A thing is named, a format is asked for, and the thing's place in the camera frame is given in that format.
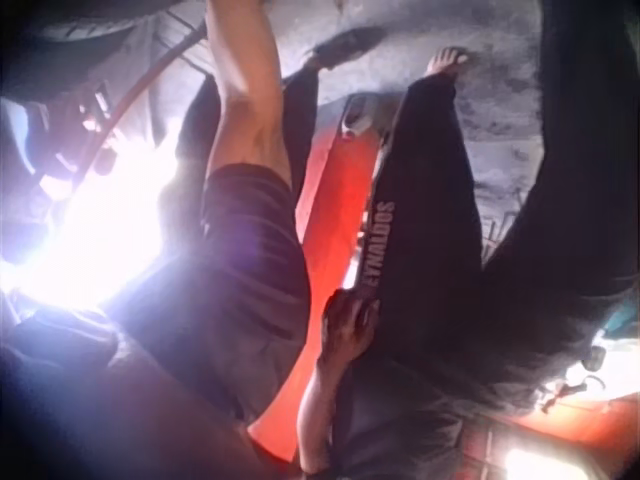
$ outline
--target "bright light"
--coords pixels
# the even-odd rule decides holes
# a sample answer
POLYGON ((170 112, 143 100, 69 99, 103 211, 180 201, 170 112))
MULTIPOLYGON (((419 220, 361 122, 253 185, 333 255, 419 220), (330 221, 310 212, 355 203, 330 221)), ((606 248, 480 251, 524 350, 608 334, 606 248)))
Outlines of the bright light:
POLYGON ((589 480, 576 465, 518 449, 507 454, 505 464, 508 480, 589 480))
POLYGON ((93 307, 142 272, 161 250, 157 199, 175 173, 178 129, 152 150, 119 149, 113 171, 88 176, 64 225, 22 272, 22 291, 62 307, 93 307))

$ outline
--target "red panel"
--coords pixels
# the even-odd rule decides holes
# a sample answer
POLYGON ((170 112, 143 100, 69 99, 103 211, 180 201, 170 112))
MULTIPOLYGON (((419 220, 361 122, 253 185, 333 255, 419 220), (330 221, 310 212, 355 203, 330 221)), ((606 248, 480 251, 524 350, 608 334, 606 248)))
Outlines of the red panel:
POLYGON ((321 134, 314 143, 296 215, 299 234, 304 231, 302 245, 311 278, 307 345, 272 405, 250 429, 265 449, 287 460, 295 453, 298 407, 320 352, 322 311, 349 267, 380 143, 372 130, 349 142, 336 137, 326 156, 326 140, 321 134))

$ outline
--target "bare foot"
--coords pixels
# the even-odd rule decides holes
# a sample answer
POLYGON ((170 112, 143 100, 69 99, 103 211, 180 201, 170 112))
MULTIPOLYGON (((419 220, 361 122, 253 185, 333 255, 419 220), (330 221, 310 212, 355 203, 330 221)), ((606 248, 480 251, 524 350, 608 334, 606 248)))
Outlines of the bare foot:
POLYGON ((469 55, 460 48, 443 48, 429 62, 426 76, 444 73, 455 79, 468 60, 469 55))

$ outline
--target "gray ground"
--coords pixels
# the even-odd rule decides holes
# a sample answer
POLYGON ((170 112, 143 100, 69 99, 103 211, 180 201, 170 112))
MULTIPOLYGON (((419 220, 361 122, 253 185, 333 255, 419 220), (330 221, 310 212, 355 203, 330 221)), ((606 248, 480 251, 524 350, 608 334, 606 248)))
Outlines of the gray ground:
MULTIPOLYGON (((536 0, 272 0, 270 17, 285 75, 315 44, 349 28, 381 27, 387 37, 365 57, 321 77, 320 104, 361 92, 401 92, 441 47, 473 53, 457 107, 477 181, 487 253, 504 236, 541 158, 537 88, 540 14, 536 0)), ((203 5, 178 6, 157 19, 154 54, 175 45, 203 17, 203 5)), ((180 120, 211 70, 205 42, 176 62, 151 91, 160 130, 180 120)))

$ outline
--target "person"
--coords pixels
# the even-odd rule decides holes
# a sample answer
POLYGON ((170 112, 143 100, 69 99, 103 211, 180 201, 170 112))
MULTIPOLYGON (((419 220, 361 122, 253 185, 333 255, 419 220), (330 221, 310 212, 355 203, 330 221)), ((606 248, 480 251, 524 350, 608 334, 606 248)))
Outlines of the person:
MULTIPOLYGON (((362 32, 321 44, 283 94, 261 4, 207 4, 215 82, 196 96, 178 149, 177 190, 202 174, 199 186, 186 183, 198 196, 204 189, 200 233, 168 239, 165 255, 103 305, 106 317, 42 306, 3 335, 11 438, 40 452, 47 478, 48 467, 69 478, 70 465, 82 478, 284 475, 247 427, 306 341, 309 280, 294 208, 318 74, 366 48, 362 32)), ((194 208, 173 200, 170 228, 179 226, 172 214, 194 208)))
POLYGON ((640 81, 624 2, 540 4, 544 160, 484 266, 454 110, 471 55, 442 50, 409 87, 356 286, 327 306, 300 408, 309 479, 453 478, 464 419, 530 412, 637 288, 640 81))

